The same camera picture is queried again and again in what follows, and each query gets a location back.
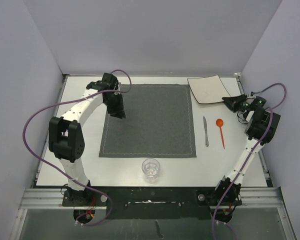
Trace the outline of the silver table knife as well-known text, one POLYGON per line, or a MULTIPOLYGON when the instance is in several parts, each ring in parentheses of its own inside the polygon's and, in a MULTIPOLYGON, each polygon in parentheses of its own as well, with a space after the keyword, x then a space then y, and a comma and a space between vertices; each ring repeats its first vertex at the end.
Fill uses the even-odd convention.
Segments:
POLYGON ((209 146, 209 137, 208 137, 208 123, 205 116, 203 116, 203 127, 204 127, 204 134, 205 134, 205 146, 209 146))

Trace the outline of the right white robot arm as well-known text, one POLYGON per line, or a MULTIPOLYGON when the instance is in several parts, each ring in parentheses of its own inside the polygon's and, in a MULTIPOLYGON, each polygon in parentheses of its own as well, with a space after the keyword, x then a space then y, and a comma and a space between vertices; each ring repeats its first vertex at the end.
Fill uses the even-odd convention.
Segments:
POLYGON ((233 203, 238 199, 251 162, 265 144, 273 139, 281 119, 279 114, 264 108, 267 101, 259 96, 248 97, 242 94, 223 97, 222 100, 233 113, 242 113, 247 122, 244 130, 247 138, 240 158, 212 192, 213 200, 220 205, 233 203))

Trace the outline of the white rectangular plate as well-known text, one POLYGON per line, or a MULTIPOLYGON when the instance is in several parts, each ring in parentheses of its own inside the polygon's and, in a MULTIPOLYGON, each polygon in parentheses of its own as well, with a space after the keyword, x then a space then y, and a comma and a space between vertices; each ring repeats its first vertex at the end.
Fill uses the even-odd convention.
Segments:
POLYGON ((198 104, 221 103, 230 97, 219 75, 187 79, 190 90, 198 104))

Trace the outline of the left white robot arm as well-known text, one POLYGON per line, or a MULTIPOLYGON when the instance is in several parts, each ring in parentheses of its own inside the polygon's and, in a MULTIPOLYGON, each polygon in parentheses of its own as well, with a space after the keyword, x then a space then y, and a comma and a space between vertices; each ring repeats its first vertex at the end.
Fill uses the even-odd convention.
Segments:
POLYGON ((64 172, 68 175, 68 189, 74 193, 74 200, 85 206, 90 203, 92 193, 81 156, 85 150, 82 127, 96 108, 106 106, 111 117, 124 119, 123 96, 118 79, 109 75, 108 80, 92 81, 86 86, 80 101, 60 117, 49 121, 48 148, 59 159, 64 172))

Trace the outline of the clear plastic cup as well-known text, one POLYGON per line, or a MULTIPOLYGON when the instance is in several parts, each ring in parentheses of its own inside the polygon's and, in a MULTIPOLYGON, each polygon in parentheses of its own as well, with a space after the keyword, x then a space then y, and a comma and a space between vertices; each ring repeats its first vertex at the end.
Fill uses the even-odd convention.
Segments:
POLYGON ((141 165, 144 180, 149 184, 154 184, 159 176, 161 165, 158 160, 154 158, 147 158, 141 165))

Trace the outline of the aluminium frame rail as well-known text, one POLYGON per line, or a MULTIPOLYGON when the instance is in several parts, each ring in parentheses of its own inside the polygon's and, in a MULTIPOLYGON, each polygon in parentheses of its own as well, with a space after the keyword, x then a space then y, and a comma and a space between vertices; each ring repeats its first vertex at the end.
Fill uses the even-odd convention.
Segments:
MULTIPOLYGON (((136 204, 172 203, 182 206, 195 203, 209 204, 214 207, 217 199, 212 187, 103 187, 101 188, 117 206, 127 207, 136 204)), ((239 193, 239 206, 276 208, 283 204, 280 189, 273 187, 243 187, 239 193)), ((87 200, 70 198, 60 188, 26 189, 20 203, 20 209, 105 209, 109 200, 95 193, 87 200)))

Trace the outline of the grey cloth placemat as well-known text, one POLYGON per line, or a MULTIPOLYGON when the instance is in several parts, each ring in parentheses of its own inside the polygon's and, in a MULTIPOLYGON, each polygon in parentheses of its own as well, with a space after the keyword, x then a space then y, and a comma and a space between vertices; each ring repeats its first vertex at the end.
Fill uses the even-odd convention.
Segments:
POLYGON ((191 91, 186 84, 135 84, 123 94, 125 118, 106 114, 101 158, 195 158, 191 91))

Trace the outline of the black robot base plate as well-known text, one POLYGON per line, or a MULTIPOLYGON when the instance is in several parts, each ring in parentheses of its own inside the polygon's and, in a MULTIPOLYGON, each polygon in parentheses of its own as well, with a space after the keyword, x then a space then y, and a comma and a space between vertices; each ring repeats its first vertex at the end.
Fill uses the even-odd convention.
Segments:
POLYGON ((210 220, 219 207, 216 220, 228 222, 237 206, 242 205, 238 190, 223 197, 223 187, 97 187, 75 192, 69 187, 62 206, 74 207, 73 216, 89 223, 98 207, 105 207, 109 220, 210 220))

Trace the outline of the orange plastic spoon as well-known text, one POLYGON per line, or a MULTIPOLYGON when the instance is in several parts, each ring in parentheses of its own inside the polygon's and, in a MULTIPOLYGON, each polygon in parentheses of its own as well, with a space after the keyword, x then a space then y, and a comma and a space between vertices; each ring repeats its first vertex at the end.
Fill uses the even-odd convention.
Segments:
POLYGON ((223 149, 225 149, 225 141, 224 141, 224 135, 223 135, 223 130, 222 130, 222 127, 224 125, 224 121, 221 118, 218 118, 215 123, 219 127, 222 147, 223 147, 223 149))

